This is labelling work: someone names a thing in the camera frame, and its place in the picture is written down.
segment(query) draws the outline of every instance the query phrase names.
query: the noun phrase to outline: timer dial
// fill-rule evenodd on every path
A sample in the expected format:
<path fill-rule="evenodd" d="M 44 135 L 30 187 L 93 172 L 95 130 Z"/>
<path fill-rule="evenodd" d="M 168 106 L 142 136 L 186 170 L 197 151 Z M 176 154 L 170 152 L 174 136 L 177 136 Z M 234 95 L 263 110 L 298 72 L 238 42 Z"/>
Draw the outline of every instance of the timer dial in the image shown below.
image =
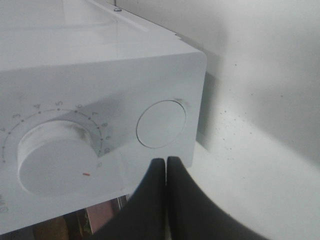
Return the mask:
<path fill-rule="evenodd" d="M 92 177 L 98 156 L 87 129 L 54 120 L 28 131 L 18 144 L 18 179 L 32 194 L 54 197 L 83 187 Z"/>

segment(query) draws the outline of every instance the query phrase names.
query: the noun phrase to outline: white surface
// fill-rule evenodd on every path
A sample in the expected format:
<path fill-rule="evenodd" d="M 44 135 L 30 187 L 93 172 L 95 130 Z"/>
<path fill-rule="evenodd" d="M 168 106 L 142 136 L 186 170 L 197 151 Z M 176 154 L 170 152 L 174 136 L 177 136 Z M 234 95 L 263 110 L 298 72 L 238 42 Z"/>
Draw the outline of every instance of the white surface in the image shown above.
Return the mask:
<path fill-rule="evenodd" d="M 186 112 L 176 101 L 161 101 L 140 117 L 136 135 L 149 148 L 161 148 L 177 139 L 186 124 Z"/>
<path fill-rule="evenodd" d="M 191 165 L 206 57 L 173 32 L 113 9 L 104 0 L 0 1 L 0 234 L 131 193 L 152 158 L 181 156 Z M 170 144 L 145 147 L 137 138 L 138 120 L 161 101 L 184 108 L 185 127 Z M 32 163 L 24 169 L 33 175 L 23 174 L 22 184 L 37 181 L 28 192 L 18 180 L 18 145 L 49 121 L 77 123 L 92 144 L 78 138 L 70 143 L 74 133 L 60 126 L 46 134 L 50 143 L 28 144 L 32 151 L 21 162 Z M 53 140 L 56 134 L 63 140 Z M 98 156 L 93 175 L 64 161 L 83 152 L 78 144 Z M 45 160 L 36 164 L 40 157 L 34 154 L 44 151 L 57 161 L 54 171 Z M 58 173 L 69 181 L 69 171 L 90 181 L 60 191 L 63 181 L 52 183 L 58 176 L 48 176 Z M 38 179 L 38 172 L 47 179 Z M 53 194 L 45 189 L 50 184 Z M 42 194 L 34 194 L 39 189 Z"/>
<path fill-rule="evenodd" d="M 320 236 L 320 2 L 117 0 L 203 50 L 190 168 L 237 220 L 273 240 Z"/>
<path fill-rule="evenodd" d="M 29 193 L 59 196 L 84 188 L 98 156 L 90 132 L 70 121 L 49 121 L 27 132 L 17 148 L 18 178 Z"/>

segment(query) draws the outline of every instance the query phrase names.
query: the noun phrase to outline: white wall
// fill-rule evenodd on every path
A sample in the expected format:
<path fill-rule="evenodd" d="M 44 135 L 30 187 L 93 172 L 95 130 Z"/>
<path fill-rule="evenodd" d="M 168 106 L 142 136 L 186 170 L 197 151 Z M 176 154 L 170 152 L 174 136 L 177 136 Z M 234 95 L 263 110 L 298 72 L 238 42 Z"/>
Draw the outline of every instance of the white wall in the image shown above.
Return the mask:
<path fill-rule="evenodd" d="M 193 167 L 274 240 L 320 236 L 320 1 L 117 0 L 208 57 Z"/>

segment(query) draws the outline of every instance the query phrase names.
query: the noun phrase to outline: white knob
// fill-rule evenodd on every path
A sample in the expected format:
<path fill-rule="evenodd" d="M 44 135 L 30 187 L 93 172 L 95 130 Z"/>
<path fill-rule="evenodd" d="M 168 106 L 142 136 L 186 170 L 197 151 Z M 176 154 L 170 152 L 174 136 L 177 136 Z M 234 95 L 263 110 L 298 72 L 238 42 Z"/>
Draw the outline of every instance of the white knob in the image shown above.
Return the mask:
<path fill-rule="evenodd" d="M 18 145 L 18 178 L 30 193 L 53 197 L 83 187 L 97 167 L 88 130 L 64 120 L 43 123 Z"/>

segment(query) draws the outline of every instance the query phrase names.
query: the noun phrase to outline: round button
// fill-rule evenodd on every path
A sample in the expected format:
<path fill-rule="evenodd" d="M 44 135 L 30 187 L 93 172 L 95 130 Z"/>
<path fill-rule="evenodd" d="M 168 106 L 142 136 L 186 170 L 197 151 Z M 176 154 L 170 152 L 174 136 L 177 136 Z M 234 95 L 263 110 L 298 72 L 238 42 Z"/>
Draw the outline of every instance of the round button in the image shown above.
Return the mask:
<path fill-rule="evenodd" d="M 160 148 L 174 141 L 186 124 L 185 109 L 176 101 L 165 100 L 150 106 L 140 117 L 136 134 L 149 148 Z"/>
<path fill-rule="evenodd" d="M 83 187 L 96 170 L 97 154 L 88 130 L 65 120 L 43 123 L 18 144 L 18 178 L 40 196 L 60 196 Z"/>

